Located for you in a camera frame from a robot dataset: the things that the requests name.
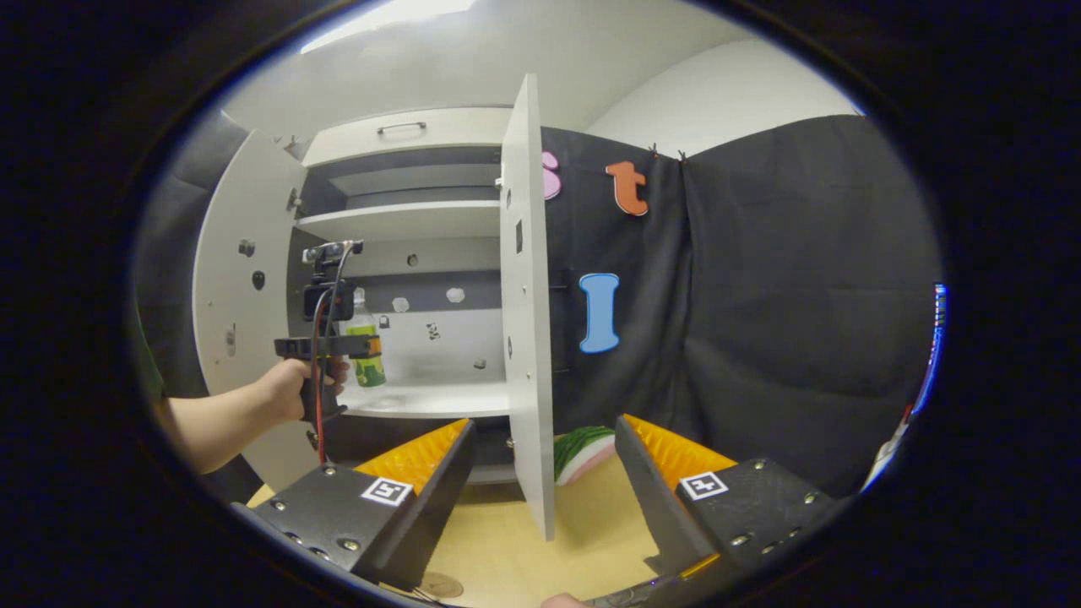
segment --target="red cable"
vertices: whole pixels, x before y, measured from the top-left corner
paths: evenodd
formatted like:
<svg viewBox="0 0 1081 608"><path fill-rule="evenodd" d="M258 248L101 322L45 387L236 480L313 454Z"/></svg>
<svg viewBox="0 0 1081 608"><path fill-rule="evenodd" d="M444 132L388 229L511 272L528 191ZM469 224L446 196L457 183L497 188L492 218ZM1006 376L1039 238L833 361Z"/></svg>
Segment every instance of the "red cable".
<svg viewBox="0 0 1081 608"><path fill-rule="evenodd" d="M323 318L323 308L316 312L316 328ZM316 435L319 442L319 464L326 464L326 453L323 451L323 383L319 378L319 339L311 345L311 360L316 362L311 381L316 384Z"/></svg>

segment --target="white cabinet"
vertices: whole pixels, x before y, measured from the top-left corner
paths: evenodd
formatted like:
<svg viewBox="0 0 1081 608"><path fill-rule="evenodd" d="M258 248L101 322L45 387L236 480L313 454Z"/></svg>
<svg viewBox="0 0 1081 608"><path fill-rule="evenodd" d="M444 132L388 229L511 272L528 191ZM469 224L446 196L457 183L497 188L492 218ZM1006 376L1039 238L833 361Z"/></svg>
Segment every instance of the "white cabinet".
<svg viewBox="0 0 1081 608"><path fill-rule="evenodd" d="M289 334L285 303L295 296L284 287L294 228L326 241L363 239L363 252L345 268L361 285L365 277L498 270L502 306L426 314L424 321L454 318L441 330L439 344L426 344L417 334L424 325L414 313L381 315L389 322L389 329L379 330L386 335L388 383L378 401L355 385L338 401L350 415L509 417L516 476L542 534L551 540L551 353L536 87L536 78L526 76L513 109L445 108L334 127L316 135L303 163L253 132L223 175L206 213L196 255L192 313L200 365L216 394L255 380L277 361L272 341ZM286 209L290 193L302 190L309 168L464 146L502 148L499 200L386 204L298 221ZM359 174L353 181L363 179ZM239 252L240 239L255 242L254 255ZM265 276L259 290L252 281L255 272ZM422 347L423 357L417 357L426 358L424 365L401 371L408 367L403 364L396 378L395 357L404 361ZM488 354L483 371L461 378L442 365L462 356L472 361L470 348ZM272 489L316 466L306 429L303 423L283 425L245 450Z"/></svg>

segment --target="cabinet door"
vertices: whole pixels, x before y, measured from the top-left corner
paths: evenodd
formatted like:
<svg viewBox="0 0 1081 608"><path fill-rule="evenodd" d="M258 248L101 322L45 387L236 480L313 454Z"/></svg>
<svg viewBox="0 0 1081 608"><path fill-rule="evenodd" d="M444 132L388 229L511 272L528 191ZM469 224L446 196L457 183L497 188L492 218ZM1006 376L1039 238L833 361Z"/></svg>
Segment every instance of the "cabinet door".
<svg viewBox="0 0 1081 608"><path fill-rule="evenodd" d="M257 380L279 359L273 340L289 336L285 268L294 211L307 170L253 131L229 162L203 220L196 250L191 307L199 364L211 395ZM254 253L240 252L241 239ZM262 273L256 289L255 273ZM243 455L270 488L283 490L319 464L308 425L282 424Z"/></svg>
<svg viewBox="0 0 1081 608"><path fill-rule="evenodd" d="M535 75L526 75L503 140L499 270L515 472L545 540L555 527L548 240Z"/></svg>

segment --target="drawer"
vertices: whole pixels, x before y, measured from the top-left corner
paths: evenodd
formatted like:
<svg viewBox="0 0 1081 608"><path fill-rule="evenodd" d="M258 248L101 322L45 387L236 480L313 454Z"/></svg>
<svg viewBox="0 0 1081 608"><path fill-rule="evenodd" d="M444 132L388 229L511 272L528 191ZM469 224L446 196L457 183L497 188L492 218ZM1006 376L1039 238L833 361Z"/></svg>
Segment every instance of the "drawer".
<svg viewBox="0 0 1081 608"><path fill-rule="evenodd" d="M449 146L499 146L510 108L439 108L365 118L316 134L307 168L390 151Z"/></svg>

